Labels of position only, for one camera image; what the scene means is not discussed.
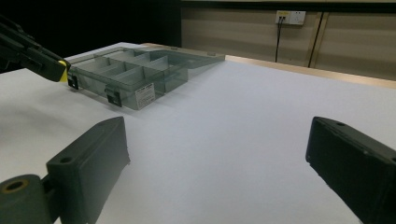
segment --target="label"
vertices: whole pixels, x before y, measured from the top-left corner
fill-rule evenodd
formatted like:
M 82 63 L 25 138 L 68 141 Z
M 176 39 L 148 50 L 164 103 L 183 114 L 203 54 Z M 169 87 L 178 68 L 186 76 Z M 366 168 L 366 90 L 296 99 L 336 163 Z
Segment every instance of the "label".
M 137 109 L 141 109 L 146 105 L 151 104 L 155 101 L 155 90 L 154 83 L 150 83 L 147 86 L 140 88 L 134 92 L 136 96 Z

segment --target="beige wall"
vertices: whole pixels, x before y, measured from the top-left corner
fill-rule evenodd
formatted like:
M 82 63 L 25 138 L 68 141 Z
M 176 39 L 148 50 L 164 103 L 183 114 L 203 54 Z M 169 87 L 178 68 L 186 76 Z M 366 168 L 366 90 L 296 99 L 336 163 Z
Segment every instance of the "beige wall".
M 284 25 L 278 62 L 304 66 L 318 13 Z M 275 61 L 275 11 L 182 8 L 182 47 Z M 396 80 L 396 14 L 330 13 L 315 68 Z

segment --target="yellow tape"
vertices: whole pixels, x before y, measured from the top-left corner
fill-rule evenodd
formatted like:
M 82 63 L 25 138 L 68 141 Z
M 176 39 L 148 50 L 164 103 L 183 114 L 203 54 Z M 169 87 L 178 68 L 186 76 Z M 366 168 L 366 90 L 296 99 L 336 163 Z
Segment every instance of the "yellow tape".
M 67 65 L 66 62 L 64 61 L 58 61 L 59 63 L 64 65 L 64 73 L 62 74 L 61 79 L 59 80 L 60 82 L 66 82 L 67 81 Z

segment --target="black cable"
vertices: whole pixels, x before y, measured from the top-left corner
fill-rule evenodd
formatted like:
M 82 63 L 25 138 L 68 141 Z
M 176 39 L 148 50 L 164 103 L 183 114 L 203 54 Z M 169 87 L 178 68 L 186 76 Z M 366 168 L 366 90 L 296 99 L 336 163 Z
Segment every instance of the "black cable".
M 284 17 L 280 17 L 277 22 L 277 41 L 276 41 L 276 54 L 275 54 L 275 62 L 277 63 L 277 50 L 279 49 L 279 39 L 280 39 L 280 30 L 282 29 Z

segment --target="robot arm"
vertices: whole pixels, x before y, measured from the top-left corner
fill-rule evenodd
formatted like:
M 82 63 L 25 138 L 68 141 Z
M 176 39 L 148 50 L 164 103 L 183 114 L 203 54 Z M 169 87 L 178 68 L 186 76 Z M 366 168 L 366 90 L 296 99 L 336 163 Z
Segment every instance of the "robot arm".
M 15 22 L 0 15 L 0 68 L 21 66 L 51 81 L 66 81 L 70 63 L 44 49 Z

